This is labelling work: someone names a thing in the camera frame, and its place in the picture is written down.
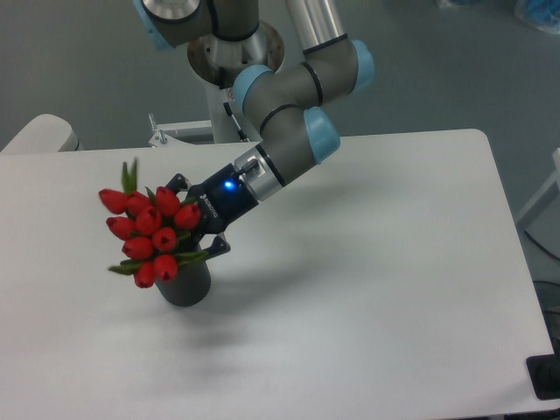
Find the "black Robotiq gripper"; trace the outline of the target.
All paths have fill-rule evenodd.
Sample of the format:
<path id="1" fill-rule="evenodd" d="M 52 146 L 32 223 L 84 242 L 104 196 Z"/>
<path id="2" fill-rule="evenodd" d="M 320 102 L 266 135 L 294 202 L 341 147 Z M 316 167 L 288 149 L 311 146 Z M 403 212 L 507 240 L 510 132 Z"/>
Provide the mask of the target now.
<path id="1" fill-rule="evenodd" d="M 202 234 L 195 234 L 185 251 L 194 254 L 194 261 L 206 261 L 223 256 L 231 250 L 224 233 L 226 228 L 258 205 L 233 164 L 228 164 L 207 178 L 193 185 L 183 174 L 177 173 L 165 185 L 176 196 L 194 197 L 202 219 Z M 201 242 L 206 235 L 214 235 L 207 247 Z"/>

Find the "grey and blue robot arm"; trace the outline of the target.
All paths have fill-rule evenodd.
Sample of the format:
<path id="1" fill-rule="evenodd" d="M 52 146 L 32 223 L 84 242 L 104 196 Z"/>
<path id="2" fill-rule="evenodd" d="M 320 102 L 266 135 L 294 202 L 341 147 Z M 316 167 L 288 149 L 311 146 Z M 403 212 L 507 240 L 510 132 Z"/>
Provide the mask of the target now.
<path id="1" fill-rule="evenodd" d="M 289 1 L 286 6 L 304 59 L 276 71 L 256 1 L 135 2 L 158 48 L 204 43 L 217 86 L 233 92 L 234 104 L 225 112 L 243 113 L 258 135 L 253 148 L 203 183 L 171 181 L 201 211 L 188 261 L 227 253 L 224 233 L 231 223 L 330 157 L 340 147 L 340 136 L 322 106 L 374 78 L 371 52 L 347 36 L 335 2 Z"/>

